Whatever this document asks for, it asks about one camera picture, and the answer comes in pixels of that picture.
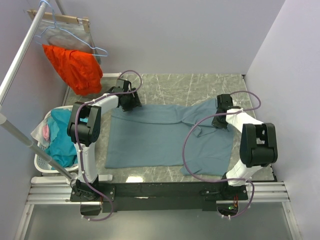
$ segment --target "clothes hanger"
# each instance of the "clothes hanger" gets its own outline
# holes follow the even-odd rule
[[[46,3],[46,4],[51,8],[51,10],[52,10],[52,18],[53,18],[53,21],[54,21],[54,23],[53,23],[54,26],[47,26],[40,35],[35,35],[34,37],[37,37],[37,38],[42,39],[42,36],[43,36],[43,34],[47,31],[47,29],[55,29],[55,28],[58,28],[58,29],[60,29],[61,31],[64,31],[64,32],[70,34],[71,36],[73,36],[74,38],[78,39],[80,42],[86,44],[89,48],[91,48],[92,50],[94,50],[95,53],[97,52],[96,50],[101,50],[101,51],[105,52],[105,55],[92,54],[93,56],[108,57],[109,54],[108,54],[108,52],[107,52],[106,50],[104,50],[104,49],[102,49],[102,48],[100,48],[100,47],[92,47],[89,43],[83,41],[82,39],[80,39],[79,37],[77,37],[76,35],[74,35],[73,33],[69,32],[69,31],[66,30],[66,29],[63,29],[63,28],[59,27],[59,26],[57,25],[57,20],[56,20],[56,17],[55,17],[55,11],[54,11],[53,7],[50,5],[50,3],[48,3],[48,2],[45,1],[45,0],[41,0],[39,4],[41,5],[42,2],[43,2],[43,3]]]

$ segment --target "gray wall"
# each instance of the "gray wall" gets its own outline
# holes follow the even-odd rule
[[[23,9],[25,0],[0,3],[0,83],[2,82],[30,26]],[[3,103],[2,113],[22,132],[29,135],[44,115],[59,106],[65,93],[64,82],[57,77],[40,45],[32,43]],[[31,177],[38,174],[34,154],[0,127],[0,233],[1,239],[13,239]]]
[[[320,1],[286,0],[245,78],[276,126],[276,176],[284,180],[305,240],[318,239],[320,201]]]
[[[104,73],[246,74],[284,0],[61,2],[89,17],[96,46],[109,51]]]

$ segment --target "clothing rack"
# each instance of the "clothing rack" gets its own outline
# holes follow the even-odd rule
[[[62,8],[62,5],[59,0],[56,0],[56,3],[61,11],[62,14],[65,14],[65,11]],[[37,13],[34,16],[34,19],[31,23],[31,26],[26,33],[21,46],[19,47],[19,50],[17,51],[9,70],[7,71],[3,82],[0,85],[0,126],[7,130],[12,136],[14,136],[16,139],[18,139],[20,142],[22,142],[24,145],[26,145],[28,148],[30,148],[35,154],[40,156],[43,160],[45,160],[48,164],[50,164],[52,167],[54,167],[60,174],[65,176],[68,181],[71,181],[74,179],[74,176],[69,173],[64,167],[62,167],[58,162],[56,162],[51,156],[45,153],[40,147],[38,147],[34,141],[32,141],[30,138],[28,138],[26,135],[24,135],[18,128],[16,128],[2,113],[2,104],[4,102],[4,99],[7,95],[7,92],[10,89],[10,86],[17,74],[17,71],[21,65],[21,62],[23,61],[26,52],[30,46],[30,43],[37,31],[37,28],[40,24],[40,21],[42,20],[46,8],[48,4],[45,2],[42,2]]]

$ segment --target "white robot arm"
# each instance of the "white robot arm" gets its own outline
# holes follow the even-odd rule
[[[110,93],[118,93],[118,95],[111,95],[94,104],[86,105],[80,110],[79,119],[76,120],[76,114],[82,102],[75,102],[73,104],[70,120],[68,123],[67,134],[71,137],[74,147],[77,151],[77,159],[80,159],[79,145],[75,136],[75,122],[78,122],[78,137],[81,144],[83,167],[85,169],[85,176],[87,181],[94,185],[98,181],[98,171],[95,161],[95,145],[100,134],[101,116],[111,109],[120,107],[124,112],[130,111],[135,107],[141,107],[139,96],[137,92],[132,94],[121,94],[128,91],[133,91],[131,82],[124,79],[117,79],[116,86],[112,87],[104,95]],[[83,177],[83,169],[79,164],[77,179],[81,183],[85,183]]]
[[[276,130],[272,123],[263,123],[249,116],[242,108],[233,105],[229,94],[217,96],[217,113],[236,113],[215,117],[212,125],[217,128],[234,126],[240,133],[240,160],[226,173],[227,179],[250,179],[258,170],[275,163],[278,158]],[[230,180],[230,186],[242,186],[245,181]]]

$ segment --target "gray marble table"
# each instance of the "gray marble table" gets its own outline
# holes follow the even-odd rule
[[[132,82],[132,86],[139,84],[139,78],[133,74],[126,75]],[[143,86],[138,91],[142,104],[177,104],[192,106],[200,104],[219,94],[246,90],[246,84],[240,74],[143,74]],[[90,94],[86,97],[76,95],[69,90],[65,105],[74,102],[86,102],[100,97],[108,89],[115,85],[116,79],[102,78],[102,91],[99,94]],[[237,105],[243,108],[251,108],[252,103],[247,93],[238,93],[232,96]],[[198,181],[192,176],[184,176],[180,172],[181,166],[148,166],[128,168],[105,168],[107,161],[107,149],[111,113],[101,117],[100,137],[95,145],[95,161],[98,174],[112,174],[114,183],[125,182],[193,182]],[[233,148],[228,170],[232,169],[239,158],[241,134],[235,131]],[[221,176],[205,176],[210,179],[220,179]],[[273,181],[273,170],[265,167],[253,175],[254,181]]]

